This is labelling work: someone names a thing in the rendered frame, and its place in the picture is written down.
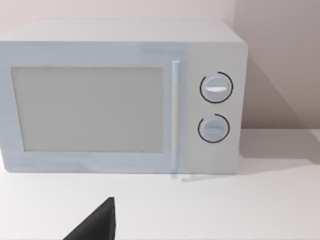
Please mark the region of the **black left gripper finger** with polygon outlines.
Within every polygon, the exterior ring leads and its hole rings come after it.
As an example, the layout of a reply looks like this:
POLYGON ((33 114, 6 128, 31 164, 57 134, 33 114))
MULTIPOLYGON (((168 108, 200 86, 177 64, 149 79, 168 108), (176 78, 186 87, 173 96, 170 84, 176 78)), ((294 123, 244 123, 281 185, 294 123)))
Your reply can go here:
POLYGON ((115 198, 108 197, 62 240, 115 240, 115 198))

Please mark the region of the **pale microwave door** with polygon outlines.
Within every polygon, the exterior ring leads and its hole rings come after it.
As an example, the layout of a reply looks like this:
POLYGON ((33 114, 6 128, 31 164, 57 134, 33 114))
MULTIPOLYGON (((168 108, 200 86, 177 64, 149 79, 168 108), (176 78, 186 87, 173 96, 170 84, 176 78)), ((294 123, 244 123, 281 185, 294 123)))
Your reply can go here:
POLYGON ((0 150, 12 173, 171 174, 184 44, 1 41, 0 150))

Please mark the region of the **pale microwave oven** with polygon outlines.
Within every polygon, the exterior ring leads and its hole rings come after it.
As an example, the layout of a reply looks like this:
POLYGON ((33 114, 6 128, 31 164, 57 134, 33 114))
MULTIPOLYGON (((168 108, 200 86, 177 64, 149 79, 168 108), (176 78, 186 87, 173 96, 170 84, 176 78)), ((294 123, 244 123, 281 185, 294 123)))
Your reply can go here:
POLYGON ((179 139, 178 170, 171 174, 234 174, 237 169, 248 45, 220 20, 192 19, 46 19, 0 34, 0 42, 140 42, 186 46, 183 85, 183 128, 179 139), (233 92, 224 102, 203 99, 200 83, 217 72, 227 74, 233 92), (228 136, 208 143, 198 135, 202 118, 223 115, 228 136))

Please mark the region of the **small pale microwave knob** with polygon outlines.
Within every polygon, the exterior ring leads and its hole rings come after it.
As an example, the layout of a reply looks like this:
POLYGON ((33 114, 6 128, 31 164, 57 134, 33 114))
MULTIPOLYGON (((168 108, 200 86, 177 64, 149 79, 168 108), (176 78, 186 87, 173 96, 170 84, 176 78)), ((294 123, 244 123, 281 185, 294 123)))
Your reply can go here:
POLYGON ((230 133, 230 123, 221 114, 213 114, 208 118, 202 118, 197 126, 199 137, 210 144, 222 142, 230 133))

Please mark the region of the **large pale microwave knob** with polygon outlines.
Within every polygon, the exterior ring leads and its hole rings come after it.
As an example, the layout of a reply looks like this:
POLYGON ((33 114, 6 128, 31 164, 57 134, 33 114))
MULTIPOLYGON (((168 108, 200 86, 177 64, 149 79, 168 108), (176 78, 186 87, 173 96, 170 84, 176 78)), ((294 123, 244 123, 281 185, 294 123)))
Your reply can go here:
POLYGON ((202 98, 211 104, 225 102, 233 93, 234 84, 232 79, 224 72, 204 77, 199 85, 202 98))

